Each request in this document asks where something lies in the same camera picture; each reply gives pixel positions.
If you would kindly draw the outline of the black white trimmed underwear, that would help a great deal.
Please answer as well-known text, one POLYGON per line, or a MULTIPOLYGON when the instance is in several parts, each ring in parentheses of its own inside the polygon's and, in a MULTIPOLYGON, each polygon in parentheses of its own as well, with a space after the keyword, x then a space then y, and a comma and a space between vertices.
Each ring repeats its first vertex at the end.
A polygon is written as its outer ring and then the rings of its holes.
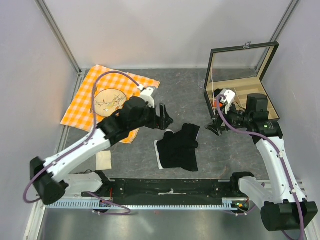
POLYGON ((178 132, 167 129, 161 140, 154 142, 158 168, 181 168, 189 172, 197 172, 196 149, 200 127, 185 123, 178 132))

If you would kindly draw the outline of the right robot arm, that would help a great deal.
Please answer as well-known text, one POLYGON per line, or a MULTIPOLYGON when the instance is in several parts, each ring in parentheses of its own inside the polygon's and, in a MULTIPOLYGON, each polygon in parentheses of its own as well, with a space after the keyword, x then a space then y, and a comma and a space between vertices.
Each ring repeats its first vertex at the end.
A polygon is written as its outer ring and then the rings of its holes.
POLYGON ((249 197, 259 208, 262 223, 269 232, 303 232, 318 213, 318 207, 307 200, 297 183, 280 125, 269 119, 268 97, 248 94, 245 110, 236 109, 234 98, 235 93, 226 89, 216 97, 219 117, 230 130, 252 137, 267 169, 271 190, 253 176, 242 176, 229 184, 230 193, 249 197))

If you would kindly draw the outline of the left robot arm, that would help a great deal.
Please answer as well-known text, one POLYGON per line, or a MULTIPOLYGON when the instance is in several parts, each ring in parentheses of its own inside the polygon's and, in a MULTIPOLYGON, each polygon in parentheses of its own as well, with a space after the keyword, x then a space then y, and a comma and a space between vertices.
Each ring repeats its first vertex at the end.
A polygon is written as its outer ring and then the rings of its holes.
POLYGON ((131 97, 121 109, 104 118, 89 135, 69 148, 44 160, 33 158, 29 163, 28 185, 34 186, 39 200, 51 205, 60 200, 70 186, 65 177, 84 161, 126 139, 136 129, 166 130, 173 122, 165 104, 160 104, 160 115, 157 115, 156 108, 149 106, 147 101, 131 97))

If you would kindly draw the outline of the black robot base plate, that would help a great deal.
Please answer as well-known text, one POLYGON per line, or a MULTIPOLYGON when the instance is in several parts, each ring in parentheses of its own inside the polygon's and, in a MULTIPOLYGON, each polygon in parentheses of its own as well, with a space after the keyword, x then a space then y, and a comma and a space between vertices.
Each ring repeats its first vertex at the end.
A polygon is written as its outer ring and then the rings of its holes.
POLYGON ((167 201, 181 203, 183 200, 204 200, 205 198, 246 198, 235 185, 216 179, 139 179, 107 178, 102 171, 97 172, 102 186, 94 193, 114 203, 145 203, 167 201))

